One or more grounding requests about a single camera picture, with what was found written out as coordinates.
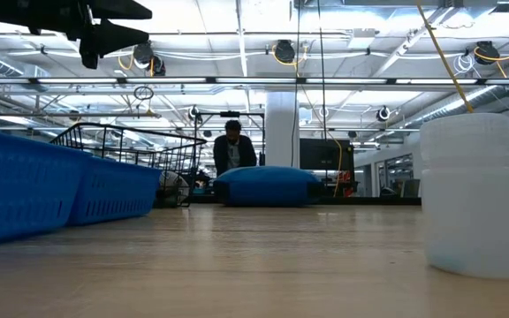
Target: computer monitor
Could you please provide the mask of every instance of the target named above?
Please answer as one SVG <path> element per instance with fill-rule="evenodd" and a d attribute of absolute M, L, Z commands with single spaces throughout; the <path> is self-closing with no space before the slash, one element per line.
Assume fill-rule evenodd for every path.
<path fill-rule="evenodd" d="M 350 140 L 338 140 L 343 148 L 342 171 L 353 171 L 353 146 Z M 303 170 L 333 170 L 339 165 L 339 146 L 335 140 L 300 139 L 300 168 Z"/>

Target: metal wire cart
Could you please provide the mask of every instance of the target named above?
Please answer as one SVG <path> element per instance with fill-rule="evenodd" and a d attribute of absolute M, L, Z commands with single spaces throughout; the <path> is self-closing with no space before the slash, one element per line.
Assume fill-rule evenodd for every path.
<path fill-rule="evenodd" d="M 159 169 L 160 206 L 189 206 L 206 140 L 117 125 L 78 123 L 50 143 L 119 163 Z"/>

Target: blue bean bag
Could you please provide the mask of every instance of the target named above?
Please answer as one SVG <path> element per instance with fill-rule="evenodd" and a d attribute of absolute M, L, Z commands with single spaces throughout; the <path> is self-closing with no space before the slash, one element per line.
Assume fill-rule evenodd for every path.
<path fill-rule="evenodd" d="M 323 193 L 316 176 L 289 167 L 233 169 L 213 185 L 223 204 L 241 207 L 301 207 L 316 203 Z"/>

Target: white plastic container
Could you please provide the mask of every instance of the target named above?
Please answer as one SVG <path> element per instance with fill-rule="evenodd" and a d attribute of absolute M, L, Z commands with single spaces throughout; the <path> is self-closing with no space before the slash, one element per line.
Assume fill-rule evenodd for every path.
<path fill-rule="evenodd" d="M 425 253 L 430 265 L 446 271 L 509 278 L 509 138 L 501 136 L 509 136 L 509 126 L 504 125 L 509 118 L 467 116 L 472 118 L 441 118 L 421 130 L 422 157 L 427 161 L 422 172 Z M 462 140 L 457 123 L 466 122 L 469 127 L 463 131 L 475 133 Z M 478 133 L 478 125 L 485 134 Z M 490 129 L 491 125 L 500 128 Z"/>

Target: blue plastic basket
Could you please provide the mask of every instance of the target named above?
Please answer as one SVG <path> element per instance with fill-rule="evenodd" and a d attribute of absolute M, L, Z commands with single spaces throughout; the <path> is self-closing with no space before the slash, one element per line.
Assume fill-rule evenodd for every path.
<path fill-rule="evenodd" d="M 64 226 L 88 159 L 0 133 L 0 240 Z"/>
<path fill-rule="evenodd" d="M 152 209 L 160 170 L 91 158 L 69 224 L 82 225 L 144 216 Z"/>

